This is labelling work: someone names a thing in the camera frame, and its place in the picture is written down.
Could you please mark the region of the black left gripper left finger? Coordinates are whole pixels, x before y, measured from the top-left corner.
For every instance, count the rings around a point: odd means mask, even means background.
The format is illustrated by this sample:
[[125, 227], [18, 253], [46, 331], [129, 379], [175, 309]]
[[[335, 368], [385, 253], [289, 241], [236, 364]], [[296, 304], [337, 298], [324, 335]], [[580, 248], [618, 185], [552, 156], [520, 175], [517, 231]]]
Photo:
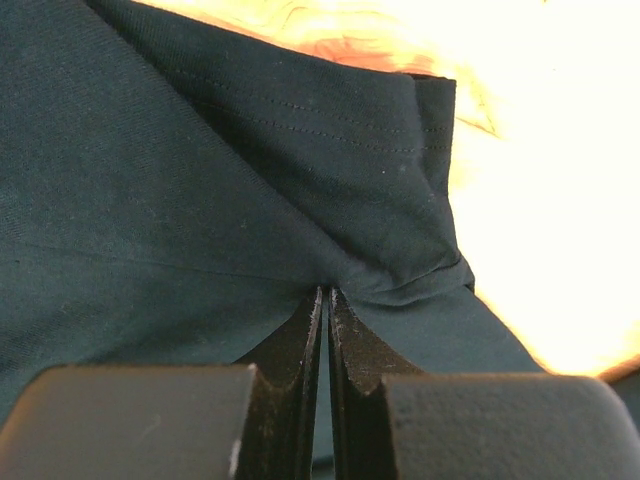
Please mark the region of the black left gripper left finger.
[[230, 365], [57, 366], [1, 431], [5, 479], [307, 479], [322, 295]]

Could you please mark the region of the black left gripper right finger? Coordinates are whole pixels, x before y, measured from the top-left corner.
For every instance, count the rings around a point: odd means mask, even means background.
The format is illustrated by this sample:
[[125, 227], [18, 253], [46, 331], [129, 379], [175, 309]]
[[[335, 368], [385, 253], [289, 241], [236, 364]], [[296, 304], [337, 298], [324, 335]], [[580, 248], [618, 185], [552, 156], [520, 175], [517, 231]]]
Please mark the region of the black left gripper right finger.
[[549, 374], [431, 374], [329, 307], [339, 479], [635, 479], [639, 433], [604, 382]]

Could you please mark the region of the black t-shirt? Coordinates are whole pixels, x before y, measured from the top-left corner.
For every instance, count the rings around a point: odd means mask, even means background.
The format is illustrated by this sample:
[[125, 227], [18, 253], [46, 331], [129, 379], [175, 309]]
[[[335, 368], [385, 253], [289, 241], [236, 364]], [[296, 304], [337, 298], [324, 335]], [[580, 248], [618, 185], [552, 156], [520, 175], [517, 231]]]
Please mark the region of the black t-shirt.
[[64, 363], [229, 359], [318, 285], [421, 366], [536, 366], [474, 295], [454, 87], [125, 1], [1, 5], [1, 412]]

